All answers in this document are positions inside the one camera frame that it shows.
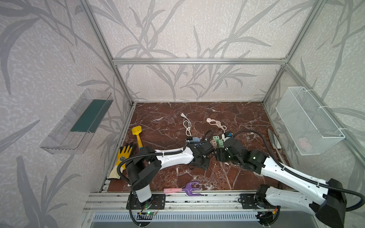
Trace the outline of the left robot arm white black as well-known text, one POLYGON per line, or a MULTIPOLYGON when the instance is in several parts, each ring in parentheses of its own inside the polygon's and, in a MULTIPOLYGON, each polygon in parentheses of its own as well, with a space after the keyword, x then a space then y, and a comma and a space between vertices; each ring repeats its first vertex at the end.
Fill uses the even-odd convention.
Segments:
POLYGON ((130 186, 131 194, 137 197, 139 203, 152 202, 150 183, 160 170, 182 164, 208 169, 209 156, 214 152, 210 143, 212 138, 213 130, 209 130, 202 139, 188 137, 181 148, 155 150, 150 146, 143 147, 136 155, 120 161, 116 172, 130 186))

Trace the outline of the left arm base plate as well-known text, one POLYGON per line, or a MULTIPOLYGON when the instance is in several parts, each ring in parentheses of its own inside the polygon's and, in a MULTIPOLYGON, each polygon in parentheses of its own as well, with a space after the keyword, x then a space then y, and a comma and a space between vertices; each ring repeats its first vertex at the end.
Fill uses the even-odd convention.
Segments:
POLYGON ((136 194, 132 194, 128 197, 126 209, 129 210, 163 210, 165 207, 166 195, 165 194, 152 194, 152 198, 146 202, 141 203, 136 194))

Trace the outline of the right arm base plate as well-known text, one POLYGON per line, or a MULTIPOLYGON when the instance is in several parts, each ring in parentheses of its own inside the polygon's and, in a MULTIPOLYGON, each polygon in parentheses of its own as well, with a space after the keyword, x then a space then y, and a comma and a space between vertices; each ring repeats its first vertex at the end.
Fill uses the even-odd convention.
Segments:
POLYGON ((240 194, 238 203, 241 204, 243 209, 269 209, 269 206, 265 203, 258 203, 255 199, 254 193, 243 193, 240 194))

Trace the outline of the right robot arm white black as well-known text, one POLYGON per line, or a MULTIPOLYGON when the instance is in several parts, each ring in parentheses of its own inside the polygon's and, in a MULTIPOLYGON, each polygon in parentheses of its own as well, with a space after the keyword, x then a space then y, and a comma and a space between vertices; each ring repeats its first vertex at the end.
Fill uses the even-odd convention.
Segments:
POLYGON ((320 222, 331 228, 345 225, 347 212, 355 211, 365 204, 363 194, 343 188, 336 179, 325 181, 299 172, 281 162, 271 150, 264 153, 248 150, 232 133, 213 137, 217 144, 216 159, 231 162, 262 176, 275 179, 293 191, 261 186, 256 192, 256 203, 260 206, 289 207, 314 215, 320 222))

